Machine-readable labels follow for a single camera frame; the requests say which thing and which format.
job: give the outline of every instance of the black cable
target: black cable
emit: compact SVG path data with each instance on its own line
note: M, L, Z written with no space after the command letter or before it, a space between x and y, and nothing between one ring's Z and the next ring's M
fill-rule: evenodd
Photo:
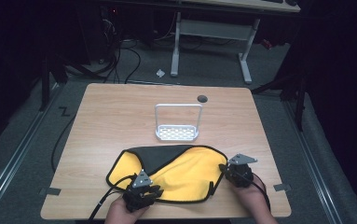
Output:
M224 46L224 45L229 45L229 44L234 44L237 42L237 40L234 40L234 39L229 39L223 43L218 43L218 42L215 42L215 41L211 41L211 40L207 40L207 38L204 38L203 41L205 43L208 43L208 44L213 44L213 45L219 45L219 46Z
M52 166L53 173L56 173L56 168L55 168L55 165L54 165L54 155L55 155L55 152L56 152L57 145L60 143L60 141L62 140L62 135L65 133L65 131L70 126L70 124L74 121L75 118L76 118L76 114L71 118L70 122L68 122L67 125L65 125L64 129L60 133L59 138L57 139L57 141L55 143L55 146L54 146L54 148L52 150L52 155L51 155L51 158L50 158L50 165Z
M94 208L93 212L91 213L89 219L88 219L88 223L90 224L94 217L96 216L97 212L100 210L101 206L103 205L103 203L105 202L106 198L108 196L110 196L111 194L115 193L115 192L111 192L118 184L120 184L122 181L127 180L127 179L133 179L135 177L135 175L128 175L125 176L121 179L119 179L115 185L113 185L105 194L104 196L100 199L100 201L97 203L96 207Z
M96 71L91 71L91 73L93 73L94 75L99 75L105 71L107 71L108 69L110 69L111 67L113 66L113 62L110 62L106 67L104 68L101 68L99 70L96 70ZM77 77L80 77L80 76L84 76L85 74L84 73L77 73L71 69L69 69L68 67L65 67L65 71L73 76L77 76Z
M180 44L179 47L180 47L181 49L186 49L186 50L195 50L195 49L200 48L200 47L203 45L203 37L202 37L202 36L192 36L192 37L193 37L192 39L195 39L195 40L192 41L192 42L196 42L196 41L198 41L197 39L199 39L199 43L198 43L197 46L195 46L194 48L185 48L185 47L183 47L182 44Z
M129 51L135 53L135 54L138 56L138 63L137 63L137 66L134 68L134 70L132 70L132 72L126 77L126 79L125 79L125 84L128 83L129 78L131 77L131 75L132 75L135 71L137 71L137 69L138 69L138 67L140 66L140 63L141 63L141 56L140 56L140 54L138 54L138 53L137 53L135 50L133 50L133 49L126 49L126 50L129 50Z
M120 62L120 51L121 51L121 46L119 46L118 52L117 52L117 63ZM114 75L114 81L113 82L117 83L117 84L120 83L119 74L117 73L117 66L115 67L115 75Z
M111 68L111 71L109 71L108 75L106 75L103 83L105 83L108 80L109 76L111 76L112 71L114 71L116 68L117 68L117 57L114 55L114 66Z
M169 38L172 38L172 37L175 37L175 35L170 35L170 36L167 36L163 39L159 39L159 40L154 40L154 44L158 45L158 46L162 46L162 47L169 47L169 46L172 46L174 45L175 41L174 40L170 40L170 43L167 43L167 44L160 44L158 42L161 42L161 41L165 41L168 40Z
M177 12L175 12L174 16L172 17L172 25L170 26L169 31L167 31L167 33L165 35L163 35L162 37L154 39L154 42L156 42L158 40L165 39L165 38L169 38L170 36L174 36L174 35L171 35L171 32L172 32L172 27L174 27L176 17L177 17Z

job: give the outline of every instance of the metal rail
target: metal rail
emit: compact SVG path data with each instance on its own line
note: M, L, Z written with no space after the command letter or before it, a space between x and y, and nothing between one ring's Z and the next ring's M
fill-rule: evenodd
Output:
M53 101L57 98L58 94L61 91L62 91L62 87L59 86L57 83L52 87L51 98L48 106L45 108L44 111L40 110L38 114L35 116L35 119L30 125L30 128L27 130L26 134L21 139L21 142L16 148L16 151L12 155L6 168L0 174L0 200L4 196L7 187L9 186L16 172L21 166L21 162L26 156L28 150L30 149L30 144L32 143L35 133L39 129L42 120L44 119L45 115L48 113L48 110L50 109L50 106L52 105Z
M295 133L299 142L301 144L303 157L307 168L309 169L309 175L311 176L312 182L314 183L314 187L317 190L318 196L320 197L321 204L323 205L323 209L325 214L329 219L329 223L343 223L341 220L340 214L335 207L335 203L333 202L333 198L329 191L329 188L326 186L323 176L321 174L320 169L318 168L317 162L314 160L309 145L307 143L305 135L300 132L295 124L295 111L292 108L291 104L286 101L282 101L282 106L287 113L289 120L291 121L292 127L295 129Z

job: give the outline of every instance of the hand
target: hand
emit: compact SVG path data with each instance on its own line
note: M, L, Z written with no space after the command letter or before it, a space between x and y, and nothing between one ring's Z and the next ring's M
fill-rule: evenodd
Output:
M131 213L126 208L126 202L119 197L109 206L105 224L134 224L148 208L149 206Z
M266 192L263 182L257 175L254 175L254 183ZM268 204L266 203L263 193L257 187L254 185L250 185L248 188L236 188L233 185L231 185L231 187L239 197L243 207L253 215L256 223L277 223L277 220L268 210Z

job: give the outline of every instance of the gray carpet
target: gray carpet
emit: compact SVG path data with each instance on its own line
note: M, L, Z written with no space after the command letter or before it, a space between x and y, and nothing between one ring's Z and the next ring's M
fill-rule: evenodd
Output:
M164 41L163 44L169 44L169 41ZM133 44L134 42L128 42L125 43L125 46L133 46ZM141 63L138 70L130 77L129 82L253 89L274 78L286 50L289 49L289 46L276 47L271 50L266 50L258 45L253 46L248 64L254 82L249 86L244 84L237 55L232 53L237 51L237 46L240 43L228 43L222 46L203 43L199 48L198 44L193 41L185 42L183 46L185 49L181 51L179 77L175 78L169 76L172 46L155 45L153 48L149 48L141 44L136 45L132 49L140 54ZM117 66L120 83L135 68L138 60L132 51L126 49L121 51L121 58ZM97 67L98 65L95 64L91 68L96 69ZM165 71L166 75L157 77L158 69ZM108 83L114 82L114 75L112 73ZM53 161L57 164L70 128L63 133L61 141L57 144L59 136L75 115L84 90L90 82L96 82L96 80L83 76L70 76L68 83L59 88L62 91L50 106L48 113L45 114L21 166L0 200L0 223L74 223L74 221L43 220L39 214L45 196L40 195L39 191L42 188L47 188L51 182L53 177L52 151L56 148ZM278 221L280 223L328 223L329 219L309 175L301 149L302 145L295 132L295 126L292 125L291 118L286 113L286 107L280 102L275 91L255 95L254 99L282 182L292 187L287 191L292 206L292 215L279 218ZM342 222L357 223L355 195L324 139L322 128L312 110L309 98L306 98L306 104L303 134L308 140L317 164L323 171L325 182L336 202ZM39 106L40 85L37 85L31 98L12 117L7 129L0 137L0 174L7 165L9 157L20 144L36 116ZM231 219L231 222L235 224L254 223L251 218Z

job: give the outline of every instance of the yellow and black bag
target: yellow and black bag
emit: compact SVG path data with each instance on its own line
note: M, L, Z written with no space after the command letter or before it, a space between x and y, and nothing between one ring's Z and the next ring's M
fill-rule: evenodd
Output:
M223 174L219 164L227 164L222 152L208 146L175 145L134 147L123 150L106 177L107 183L124 190L130 180L115 184L142 169L163 194L164 203L199 203L213 195Z

